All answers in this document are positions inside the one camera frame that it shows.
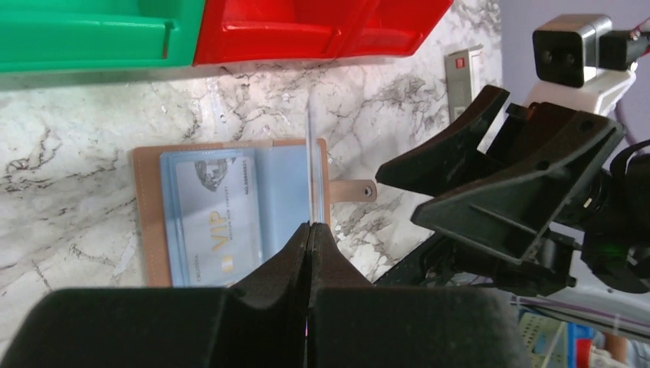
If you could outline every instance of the black connector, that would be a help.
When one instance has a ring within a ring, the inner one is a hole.
[[[599,39],[598,67],[627,71],[650,48],[650,32],[611,31]]]

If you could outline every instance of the marble surface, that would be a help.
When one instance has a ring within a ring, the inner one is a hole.
[[[497,1],[459,0],[408,58],[0,77],[0,355],[54,289],[143,285],[133,148],[303,136],[313,89],[331,178],[373,178],[448,125],[445,54],[483,44],[500,84],[500,33]],[[423,200],[335,205],[342,253],[376,279],[428,236],[409,222]]]

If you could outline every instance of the brown object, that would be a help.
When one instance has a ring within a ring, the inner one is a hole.
[[[261,148],[272,146],[303,146],[305,140],[264,140],[254,142],[228,142],[186,144],[179,146],[139,147],[133,150],[132,161],[136,180],[136,197],[140,214],[140,229],[144,248],[147,285],[150,287],[172,286],[169,270],[169,253],[165,233],[165,212],[163,209],[163,188],[160,181],[160,155],[165,152],[223,150],[231,148]],[[323,174],[323,203],[325,219],[330,224],[330,203],[372,202],[376,198],[376,187],[371,180],[332,182],[327,165],[327,144],[318,140],[321,151]],[[371,196],[365,194],[370,188]]]

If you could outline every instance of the green bin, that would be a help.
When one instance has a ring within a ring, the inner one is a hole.
[[[190,66],[205,0],[0,0],[0,71]]]

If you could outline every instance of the gray box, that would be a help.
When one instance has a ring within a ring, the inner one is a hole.
[[[482,44],[445,57],[450,122],[458,119],[481,92],[483,69]]]

